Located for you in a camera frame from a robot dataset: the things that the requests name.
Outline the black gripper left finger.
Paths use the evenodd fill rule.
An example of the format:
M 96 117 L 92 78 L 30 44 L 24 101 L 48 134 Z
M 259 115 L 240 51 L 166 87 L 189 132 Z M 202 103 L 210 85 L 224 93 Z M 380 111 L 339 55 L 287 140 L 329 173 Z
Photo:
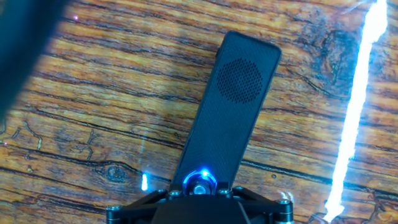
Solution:
M 165 202 L 184 197 L 181 190 L 155 190 L 129 204 L 106 208 L 106 224 L 128 224 L 139 221 L 151 222 L 157 209 Z

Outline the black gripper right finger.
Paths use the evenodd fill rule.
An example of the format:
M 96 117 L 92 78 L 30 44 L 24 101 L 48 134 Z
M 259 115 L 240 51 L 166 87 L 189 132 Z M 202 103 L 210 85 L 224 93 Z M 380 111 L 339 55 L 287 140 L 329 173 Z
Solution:
M 218 189 L 216 195 L 237 202 L 249 223 L 293 224 L 294 206 L 289 199 L 271 200 L 242 186 Z

